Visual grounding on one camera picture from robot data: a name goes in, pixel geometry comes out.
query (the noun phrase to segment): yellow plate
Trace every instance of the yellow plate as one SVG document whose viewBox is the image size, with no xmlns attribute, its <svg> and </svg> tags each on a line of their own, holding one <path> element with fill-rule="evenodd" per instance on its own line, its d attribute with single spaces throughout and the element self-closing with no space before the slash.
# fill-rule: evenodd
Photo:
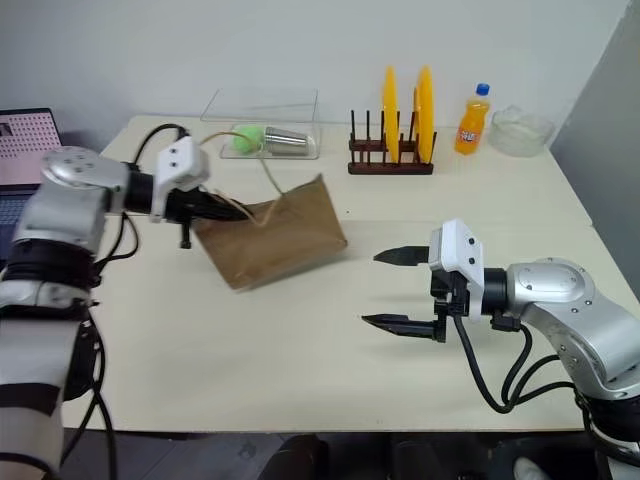
<svg viewBox="0 0 640 480">
<path fill-rule="evenodd" d="M 418 142 L 418 152 L 423 163 L 431 162 L 433 149 L 433 84 L 431 82 L 431 70 L 423 67 L 418 75 L 418 86 L 414 94 L 414 102 L 417 100 L 416 109 L 419 120 L 416 125 L 416 132 L 420 134 Z"/>
<path fill-rule="evenodd" d="M 398 147 L 398 106 L 396 105 L 396 79 L 393 67 L 387 67 L 382 87 L 382 111 L 384 112 L 384 135 L 391 161 L 398 163 L 400 149 Z"/>
</svg>

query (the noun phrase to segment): bottle label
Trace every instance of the bottle label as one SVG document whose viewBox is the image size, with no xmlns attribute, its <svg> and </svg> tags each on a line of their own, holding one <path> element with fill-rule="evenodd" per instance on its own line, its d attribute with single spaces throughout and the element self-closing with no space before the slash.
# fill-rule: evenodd
<svg viewBox="0 0 640 480">
<path fill-rule="evenodd" d="M 467 130 L 458 130 L 458 141 L 464 143 L 478 143 L 480 136 L 474 132 L 468 132 Z"/>
</svg>

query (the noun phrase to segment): bag handle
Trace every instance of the bag handle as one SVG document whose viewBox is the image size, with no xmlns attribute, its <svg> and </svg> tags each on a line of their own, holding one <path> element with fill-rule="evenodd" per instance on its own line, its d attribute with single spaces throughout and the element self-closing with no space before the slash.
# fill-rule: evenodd
<svg viewBox="0 0 640 480">
<path fill-rule="evenodd" d="M 273 185 L 273 188 L 276 189 L 276 191 L 280 194 L 280 196 L 273 201 L 273 203 L 271 204 L 271 206 L 267 210 L 267 213 L 265 213 L 264 218 L 262 219 L 262 221 L 259 221 L 255 217 L 255 215 L 253 213 L 251 213 L 251 211 L 247 207 L 245 207 L 244 205 L 241 205 L 240 203 L 236 202 L 232 198 L 229 198 L 229 196 L 226 195 L 224 192 L 216 189 L 215 193 L 220 198 L 225 200 L 229 205 L 237 208 L 242 213 L 244 213 L 247 216 L 247 218 L 251 221 L 251 223 L 253 223 L 256 227 L 264 227 L 267 223 L 269 223 L 269 220 L 271 220 L 271 215 L 273 214 L 273 211 L 275 210 L 276 205 L 280 202 L 282 197 L 284 197 L 284 192 L 282 191 L 282 189 L 280 188 L 280 186 L 276 182 L 276 179 L 273 178 L 273 175 L 272 175 L 271 171 L 269 170 L 269 167 L 267 166 L 267 162 L 264 159 L 264 145 L 262 143 L 256 142 L 255 139 L 250 138 L 247 135 L 243 135 L 242 133 L 238 133 L 238 132 L 216 132 L 216 133 L 212 133 L 211 135 L 208 135 L 205 138 L 203 138 L 202 140 L 200 140 L 199 145 L 202 146 L 205 143 L 213 140 L 214 138 L 222 137 L 222 136 L 225 136 L 225 135 L 232 136 L 232 137 L 240 137 L 240 138 L 243 138 L 245 141 L 249 142 L 250 144 L 255 145 L 256 149 L 258 150 L 258 160 L 260 161 L 260 164 L 262 165 L 262 169 L 264 170 L 264 173 L 267 175 L 267 178 L 269 179 L 269 182 L 271 182 L 271 185 Z"/>
</svg>

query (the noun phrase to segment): laptop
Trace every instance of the laptop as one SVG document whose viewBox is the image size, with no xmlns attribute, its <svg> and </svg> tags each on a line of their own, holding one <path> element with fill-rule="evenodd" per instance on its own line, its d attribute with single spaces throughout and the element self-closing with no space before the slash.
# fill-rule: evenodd
<svg viewBox="0 0 640 480">
<path fill-rule="evenodd" d="M 60 145 L 50 109 L 0 110 L 0 269 L 24 206 L 40 185 L 42 158 Z"/>
</svg>

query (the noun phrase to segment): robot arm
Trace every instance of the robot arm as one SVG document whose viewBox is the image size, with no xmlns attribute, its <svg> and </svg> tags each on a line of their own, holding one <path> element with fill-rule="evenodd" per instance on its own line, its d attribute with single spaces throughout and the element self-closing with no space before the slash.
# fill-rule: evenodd
<svg viewBox="0 0 640 480">
<path fill-rule="evenodd" d="M 0 280 L 0 478 L 55 475 L 61 404 L 91 388 L 89 308 L 105 214 L 130 210 L 179 223 L 189 248 L 193 218 L 245 218 L 198 190 L 208 176 L 206 154 L 190 136 L 160 153 L 155 176 L 76 147 L 45 157 Z"/>
<path fill-rule="evenodd" d="M 428 263 L 438 319 L 414 322 L 382 314 L 364 320 L 396 335 L 444 342 L 446 318 L 451 316 L 467 340 L 463 338 L 463 346 L 472 371 L 475 359 L 463 317 L 477 321 L 490 315 L 492 328 L 501 331 L 532 325 L 549 340 L 573 380 L 585 427 L 609 457 L 611 471 L 628 473 L 640 467 L 640 321 L 602 295 L 584 268 L 551 257 L 514 264 L 506 271 L 484 268 L 481 242 L 459 220 L 433 232 L 430 249 L 402 247 L 382 252 L 375 260 Z M 474 379 L 481 391 L 486 390 L 475 367 Z M 516 404 L 501 407 L 493 401 L 492 408 L 508 413 Z"/>
</svg>

